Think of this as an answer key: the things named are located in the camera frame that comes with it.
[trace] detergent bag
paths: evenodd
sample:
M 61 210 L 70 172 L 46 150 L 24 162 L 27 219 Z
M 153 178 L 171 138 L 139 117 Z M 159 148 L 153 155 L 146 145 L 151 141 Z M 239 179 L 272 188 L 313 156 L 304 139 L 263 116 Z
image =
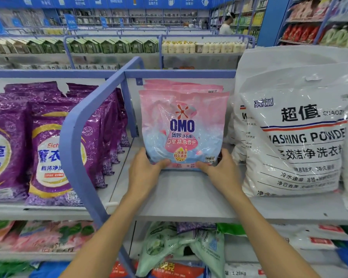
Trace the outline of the detergent bag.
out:
M 140 90 L 142 134 L 152 162 L 168 158 L 168 169 L 215 163 L 222 147 L 228 93 Z

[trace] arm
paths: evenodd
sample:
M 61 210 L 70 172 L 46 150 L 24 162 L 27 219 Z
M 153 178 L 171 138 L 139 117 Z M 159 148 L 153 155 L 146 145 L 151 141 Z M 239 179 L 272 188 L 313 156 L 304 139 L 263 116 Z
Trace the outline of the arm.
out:
M 129 168 L 129 188 L 116 211 L 78 252 L 60 278 L 104 278 L 111 274 L 122 241 L 134 215 L 157 184 L 161 169 L 170 160 L 151 165 L 141 148 Z
M 268 278 L 320 278 L 253 206 L 241 188 L 240 172 L 227 149 L 216 167 L 197 162 L 237 213 Z

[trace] omo logo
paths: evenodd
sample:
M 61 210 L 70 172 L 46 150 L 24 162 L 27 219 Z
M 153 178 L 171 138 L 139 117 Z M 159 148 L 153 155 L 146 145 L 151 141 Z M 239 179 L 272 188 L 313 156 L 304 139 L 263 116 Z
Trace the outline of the omo logo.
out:
M 184 132 L 190 132 L 193 133 L 195 131 L 195 121 L 194 120 L 187 120 L 190 116 L 191 109 L 189 106 L 186 106 L 184 109 L 178 104 L 178 109 L 180 111 L 176 111 L 176 114 L 178 115 L 178 119 L 171 119 L 170 120 L 170 130 L 171 131 L 184 131 Z

